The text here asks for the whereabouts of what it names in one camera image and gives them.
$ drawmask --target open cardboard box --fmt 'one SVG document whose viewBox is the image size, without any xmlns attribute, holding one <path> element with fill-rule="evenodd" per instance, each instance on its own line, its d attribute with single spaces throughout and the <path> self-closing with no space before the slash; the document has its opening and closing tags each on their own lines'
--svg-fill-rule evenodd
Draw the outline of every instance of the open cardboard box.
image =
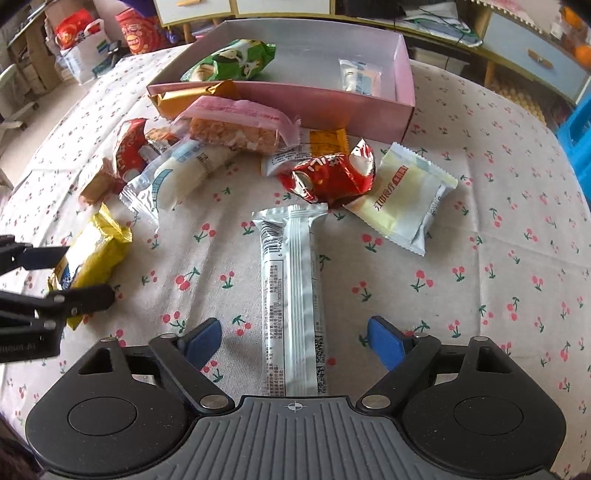
<svg viewBox="0 0 591 480">
<path fill-rule="evenodd" d="M 408 51 L 401 34 L 364 25 L 298 18 L 225 21 L 148 84 L 150 97 L 217 84 L 179 80 L 198 61 L 240 38 L 277 45 L 275 60 L 256 80 L 235 82 L 242 99 L 300 118 L 305 128 L 346 128 L 349 135 L 387 144 L 402 140 L 415 105 Z M 379 66 L 381 96 L 341 90 L 339 59 Z"/>
</svg>

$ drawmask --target cherry print tablecloth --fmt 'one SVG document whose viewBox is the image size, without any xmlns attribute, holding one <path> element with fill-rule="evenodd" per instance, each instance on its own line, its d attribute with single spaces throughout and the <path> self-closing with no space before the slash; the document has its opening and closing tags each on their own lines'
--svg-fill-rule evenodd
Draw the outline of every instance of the cherry print tablecloth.
<svg viewBox="0 0 591 480">
<path fill-rule="evenodd" d="M 180 51 L 124 59 L 97 81 L 37 151 L 0 218 L 2 233 L 34 245 L 72 241 L 94 211 L 77 202 L 81 169 L 113 141 L 121 119 L 165 123 L 145 85 Z M 571 476 L 589 463 L 591 440 L 589 208 L 557 140 L 534 117 L 437 68 L 413 63 L 413 73 L 417 109 L 404 144 L 460 185 L 441 204 L 424 258 L 347 210 L 329 213 L 319 235 L 329 391 L 356 399 L 384 375 L 366 339 L 373 314 L 447 343 L 490 336 L 564 411 L 567 437 L 554 470 Z M 162 215 L 158 233 L 118 199 L 108 201 L 134 233 L 111 279 L 116 303 L 67 329 L 58 358 L 2 367 L 0 404 L 10 422 L 23 432 L 34 403 L 97 339 L 143 345 L 210 316 L 222 322 L 223 345 L 203 373 L 235 399 L 259 393 L 261 283 L 251 212 L 296 201 L 247 157 Z M 40 295 L 47 274 L 16 271 L 0 286 Z"/>
</svg>

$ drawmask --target red snack wrapper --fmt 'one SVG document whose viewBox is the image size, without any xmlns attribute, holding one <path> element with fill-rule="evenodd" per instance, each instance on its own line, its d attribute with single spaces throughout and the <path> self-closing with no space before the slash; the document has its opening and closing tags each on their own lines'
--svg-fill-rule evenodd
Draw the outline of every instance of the red snack wrapper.
<svg viewBox="0 0 591 480">
<path fill-rule="evenodd" d="M 113 192 L 116 194 L 121 193 L 127 182 L 136 178 L 148 165 L 145 156 L 140 154 L 142 147 L 151 148 L 144 135 L 146 121 L 146 118 L 134 118 L 126 120 L 119 127 L 113 150 L 116 172 Z"/>
<path fill-rule="evenodd" d="M 279 180 L 309 203 L 336 207 L 369 192 L 374 177 L 374 151 L 361 139 L 350 154 L 311 158 L 297 164 L 291 173 L 279 175 Z"/>
</svg>

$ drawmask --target blue gripper pad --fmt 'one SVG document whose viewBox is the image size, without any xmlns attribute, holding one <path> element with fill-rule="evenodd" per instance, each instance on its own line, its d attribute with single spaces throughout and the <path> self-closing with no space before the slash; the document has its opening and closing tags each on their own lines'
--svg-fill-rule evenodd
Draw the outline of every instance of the blue gripper pad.
<svg viewBox="0 0 591 480">
<path fill-rule="evenodd" d="M 396 368 L 405 355 L 404 337 L 401 332 L 398 332 L 400 336 L 394 332 L 398 331 L 380 316 L 368 320 L 369 346 L 389 371 Z"/>
<path fill-rule="evenodd" d="M 215 355 L 222 344 L 222 326 L 215 320 L 211 325 L 198 331 L 194 337 L 184 336 L 177 347 L 197 370 L 201 370 Z"/>
</svg>

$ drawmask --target red plastic bag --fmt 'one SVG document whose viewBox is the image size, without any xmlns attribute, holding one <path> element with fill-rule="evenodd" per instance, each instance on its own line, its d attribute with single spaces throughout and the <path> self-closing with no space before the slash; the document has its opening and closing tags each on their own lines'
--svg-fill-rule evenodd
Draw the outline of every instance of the red plastic bag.
<svg viewBox="0 0 591 480">
<path fill-rule="evenodd" d="M 85 28 L 93 21 L 94 19 L 86 8 L 81 8 L 76 13 L 71 14 L 56 28 L 57 44 L 62 50 L 72 48 L 80 41 L 79 36 L 84 33 Z M 92 34 L 98 31 L 100 31 L 100 26 L 97 25 L 91 28 L 89 33 Z"/>
</svg>

